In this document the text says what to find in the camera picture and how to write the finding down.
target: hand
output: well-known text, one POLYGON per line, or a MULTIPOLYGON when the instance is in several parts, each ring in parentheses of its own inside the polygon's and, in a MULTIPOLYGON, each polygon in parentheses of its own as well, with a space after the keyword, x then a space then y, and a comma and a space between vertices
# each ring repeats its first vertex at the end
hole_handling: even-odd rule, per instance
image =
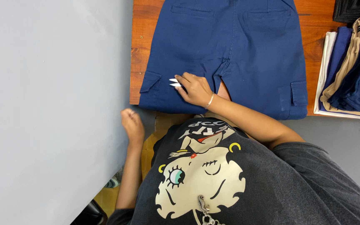
POLYGON ((145 130, 140 115, 132 109, 124 109, 122 115, 122 125, 129 137, 129 145, 143 146, 145 130))
POLYGON ((205 77, 196 76, 190 73, 183 73, 182 76, 174 76, 179 83, 181 83, 187 92, 182 87, 175 87, 183 99, 191 104, 205 107, 212 97, 212 90, 207 83, 205 77))

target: black t-shirt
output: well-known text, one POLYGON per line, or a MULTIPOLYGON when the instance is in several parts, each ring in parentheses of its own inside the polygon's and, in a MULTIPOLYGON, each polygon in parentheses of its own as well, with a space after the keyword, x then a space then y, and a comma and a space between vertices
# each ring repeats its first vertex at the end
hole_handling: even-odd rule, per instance
POLYGON ((215 118, 172 126, 154 146, 135 209, 116 224, 202 224, 197 202, 222 224, 360 224, 360 187, 322 148, 283 143, 268 150, 215 118))

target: gray wall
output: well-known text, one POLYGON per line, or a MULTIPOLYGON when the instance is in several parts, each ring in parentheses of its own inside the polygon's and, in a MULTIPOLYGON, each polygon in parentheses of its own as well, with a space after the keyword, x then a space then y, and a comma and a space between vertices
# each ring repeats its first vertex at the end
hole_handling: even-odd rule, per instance
POLYGON ((132 6, 0 1, 0 224, 70 224, 122 166, 132 6))
POLYGON ((307 142, 323 147, 360 186, 360 120, 308 116, 282 121, 307 142))

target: cartoon face print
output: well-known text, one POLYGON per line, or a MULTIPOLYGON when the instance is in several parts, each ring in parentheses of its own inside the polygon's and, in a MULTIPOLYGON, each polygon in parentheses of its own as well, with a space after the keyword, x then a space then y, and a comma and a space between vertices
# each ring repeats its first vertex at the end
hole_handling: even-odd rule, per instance
POLYGON ((210 213, 220 212, 218 205, 234 205, 238 201, 234 194, 245 190, 245 178, 239 179, 242 169, 234 161, 228 163, 226 154, 233 153, 228 148, 213 147, 165 166, 165 181, 160 183, 155 197, 159 215, 166 218, 174 212, 171 218, 177 218, 193 209, 200 211, 198 195, 205 197, 210 213))

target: silver bracelet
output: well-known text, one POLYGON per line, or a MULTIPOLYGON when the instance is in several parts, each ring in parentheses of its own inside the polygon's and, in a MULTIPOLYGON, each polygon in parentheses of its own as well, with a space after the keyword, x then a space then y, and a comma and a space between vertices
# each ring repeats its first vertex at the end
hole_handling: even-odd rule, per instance
POLYGON ((210 98, 209 103, 205 106, 205 109, 207 109, 210 106, 210 104, 212 103, 213 95, 215 95, 215 93, 212 93, 212 97, 210 98))

